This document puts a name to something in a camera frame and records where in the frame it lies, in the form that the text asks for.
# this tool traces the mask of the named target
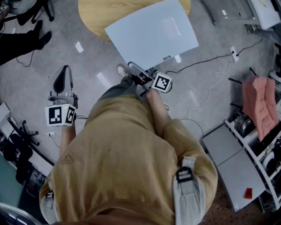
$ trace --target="round wooden tabletop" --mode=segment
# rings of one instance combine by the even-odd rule
[[[160,0],[79,0],[79,14],[86,27],[103,40],[110,41],[105,28],[123,17]],[[187,15],[190,0],[179,0]]]

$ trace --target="person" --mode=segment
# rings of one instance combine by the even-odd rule
[[[62,128],[60,157],[40,190],[42,214],[50,224],[198,224],[216,193],[214,164],[158,91],[142,102],[125,67],[117,70],[121,83],[101,96],[79,135],[74,124]]]
[[[34,30],[30,30],[27,33],[0,33],[0,65],[34,50],[42,50],[52,37],[52,33],[49,31],[39,38],[42,25],[43,21],[39,20]]]

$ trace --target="pink towel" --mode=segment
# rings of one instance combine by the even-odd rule
[[[275,81],[268,77],[255,76],[243,85],[243,112],[255,124],[259,140],[279,123],[275,102]]]

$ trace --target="small white paper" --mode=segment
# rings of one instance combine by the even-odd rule
[[[75,47],[76,47],[76,49],[77,49],[77,51],[78,51],[79,53],[81,53],[82,51],[84,51],[84,49],[82,48],[82,46],[81,46],[81,44],[80,44],[79,41],[77,41]]]

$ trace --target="white rack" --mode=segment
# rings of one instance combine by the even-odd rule
[[[235,126],[234,122],[229,123],[227,120],[225,120],[224,124],[227,126],[229,131],[235,136],[235,138],[238,141],[240,141],[243,149],[249,153],[249,155],[251,156],[251,158],[254,161],[255,166],[258,168],[258,170],[264,177],[265,184],[267,184],[267,186],[269,188],[269,190],[267,189],[266,192],[269,193],[272,196],[272,198],[265,203],[260,198],[260,202],[262,204],[263,209],[264,210],[269,209],[271,211],[278,210],[281,205],[280,204],[281,194],[277,195],[277,193],[275,192],[275,189],[271,183],[271,180],[280,172],[281,165],[278,166],[276,168],[275,172],[269,177],[267,175],[265,169],[263,168],[261,161],[267,156],[268,153],[270,153],[272,151],[272,149],[274,148],[274,143],[281,136],[281,131],[278,133],[276,138],[274,138],[274,140],[263,150],[263,152],[260,153],[258,156],[256,156],[249,145],[251,145],[258,138],[257,130],[255,129],[250,134],[248,134],[245,138],[242,138],[242,136],[234,128],[234,126]]]

